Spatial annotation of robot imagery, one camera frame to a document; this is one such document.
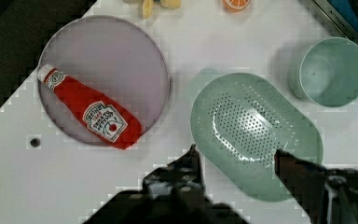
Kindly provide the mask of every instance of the yellow toy food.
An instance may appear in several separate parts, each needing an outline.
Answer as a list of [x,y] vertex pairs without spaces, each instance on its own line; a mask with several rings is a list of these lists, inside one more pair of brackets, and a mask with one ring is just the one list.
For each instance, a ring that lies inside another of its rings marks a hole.
[[152,14],[154,2],[171,9],[179,8],[181,5],[181,0],[144,0],[142,12],[145,19]]

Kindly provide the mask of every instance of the mint green strainer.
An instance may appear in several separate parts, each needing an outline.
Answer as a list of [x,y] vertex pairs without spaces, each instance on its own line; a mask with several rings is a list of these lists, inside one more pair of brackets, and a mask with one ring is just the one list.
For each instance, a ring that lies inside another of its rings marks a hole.
[[282,148],[320,163],[318,130],[269,82],[232,74],[209,83],[191,112],[198,148],[242,191],[262,201],[291,197],[274,174],[273,157]]

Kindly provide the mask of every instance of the white table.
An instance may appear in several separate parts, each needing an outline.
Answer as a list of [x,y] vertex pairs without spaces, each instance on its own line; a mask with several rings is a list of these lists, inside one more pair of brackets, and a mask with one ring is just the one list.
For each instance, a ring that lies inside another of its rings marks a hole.
[[[319,129],[323,164],[358,169],[358,99],[338,109],[323,108],[299,101],[286,83],[295,52],[331,35],[303,4],[253,0],[245,11],[229,14],[220,0],[182,1],[174,11],[155,7],[148,20],[139,16],[140,3],[121,0],[98,1],[86,14],[132,21],[156,40],[167,60],[168,105],[133,148],[90,147],[62,133],[42,108],[34,73],[0,109],[0,224],[82,223],[115,194],[138,189],[146,174],[182,156],[193,139],[189,119],[179,119],[189,117],[189,111],[177,103],[186,83],[204,67],[267,79]],[[36,136],[42,141],[38,149],[29,145]],[[230,204],[253,224],[310,222],[293,199],[256,201],[202,161],[206,191],[215,203]]]

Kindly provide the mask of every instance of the toy ketchup bottle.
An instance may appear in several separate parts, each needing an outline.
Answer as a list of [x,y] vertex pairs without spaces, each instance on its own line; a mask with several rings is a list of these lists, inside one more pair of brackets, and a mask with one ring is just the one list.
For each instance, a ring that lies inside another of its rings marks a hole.
[[39,69],[37,78],[54,91],[77,120],[110,146],[126,149],[141,136],[139,120],[103,93],[49,64]]

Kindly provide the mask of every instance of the light blue cup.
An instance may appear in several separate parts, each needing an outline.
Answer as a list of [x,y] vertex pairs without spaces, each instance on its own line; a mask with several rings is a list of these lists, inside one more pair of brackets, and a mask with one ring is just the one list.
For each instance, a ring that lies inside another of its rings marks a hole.
[[318,42],[294,60],[289,86],[295,96],[338,107],[358,97],[358,45],[346,38]]

